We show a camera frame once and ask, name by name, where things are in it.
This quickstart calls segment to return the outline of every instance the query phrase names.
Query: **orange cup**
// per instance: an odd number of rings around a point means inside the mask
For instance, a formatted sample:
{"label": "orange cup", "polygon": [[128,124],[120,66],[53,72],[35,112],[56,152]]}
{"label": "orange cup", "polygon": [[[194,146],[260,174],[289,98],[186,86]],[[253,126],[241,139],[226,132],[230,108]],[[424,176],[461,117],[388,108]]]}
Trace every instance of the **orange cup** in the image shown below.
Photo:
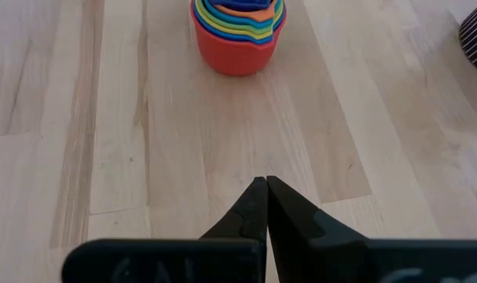
{"label": "orange cup", "polygon": [[284,11],[284,19],[273,33],[273,40],[256,45],[252,42],[221,39],[213,35],[201,26],[194,14],[193,5],[191,1],[191,17],[196,29],[198,47],[201,56],[215,71],[226,75],[251,75],[266,66],[277,45],[278,36],[287,18],[287,11]]}

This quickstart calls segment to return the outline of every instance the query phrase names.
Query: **stacked cups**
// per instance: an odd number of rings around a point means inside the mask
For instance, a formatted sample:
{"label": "stacked cups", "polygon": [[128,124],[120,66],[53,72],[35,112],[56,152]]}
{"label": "stacked cups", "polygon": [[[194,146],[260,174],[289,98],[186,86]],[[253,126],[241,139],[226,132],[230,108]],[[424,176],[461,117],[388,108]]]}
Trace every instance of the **stacked cups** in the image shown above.
{"label": "stacked cups", "polygon": [[285,23],[284,0],[193,0],[191,15],[204,60],[227,75],[266,65]]}

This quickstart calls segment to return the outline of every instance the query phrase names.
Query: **wooden floor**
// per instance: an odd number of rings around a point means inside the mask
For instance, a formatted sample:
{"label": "wooden floor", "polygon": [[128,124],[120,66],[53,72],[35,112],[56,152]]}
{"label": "wooden floor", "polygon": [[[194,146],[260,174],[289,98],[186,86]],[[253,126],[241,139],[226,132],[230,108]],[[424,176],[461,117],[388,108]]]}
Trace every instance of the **wooden floor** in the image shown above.
{"label": "wooden floor", "polygon": [[369,237],[477,238],[476,5],[290,0],[266,69],[230,78],[186,0],[0,0],[0,282],[56,282],[87,239],[199,237],[258,175]]}

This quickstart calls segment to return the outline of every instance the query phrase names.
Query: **wood grain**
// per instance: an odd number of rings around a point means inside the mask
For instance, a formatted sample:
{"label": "wood grain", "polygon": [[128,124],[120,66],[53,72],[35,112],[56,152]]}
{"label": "wood grain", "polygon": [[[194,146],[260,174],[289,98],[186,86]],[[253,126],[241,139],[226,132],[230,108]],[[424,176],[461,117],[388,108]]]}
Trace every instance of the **wood grain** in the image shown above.
{"label": "wood grain", "polygon": [[199,237],[258,175],[369,237],[477,238],[477,0],[286,5],[233,78],[189,1],[0,1],[0,282],[58,281],[86,240]]}

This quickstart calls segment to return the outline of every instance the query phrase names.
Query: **red cup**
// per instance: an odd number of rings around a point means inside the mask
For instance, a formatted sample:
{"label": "red cup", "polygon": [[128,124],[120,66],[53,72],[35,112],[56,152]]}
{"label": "red cup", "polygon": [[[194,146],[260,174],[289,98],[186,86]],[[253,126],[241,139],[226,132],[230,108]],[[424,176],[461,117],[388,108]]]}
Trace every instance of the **red cup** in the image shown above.
{"label": "red cup", "polygon": [[215,71],[226,75],[251,75],[266,66],[273,55],[287,14],[284,15],[280,26],[274,32],[273,40],[266,44],[256,45],[252,42],[221,39],[207,31],[194,14],[193,1],[191,1],[190,9],[196,28],[198,47],[201,56]]}

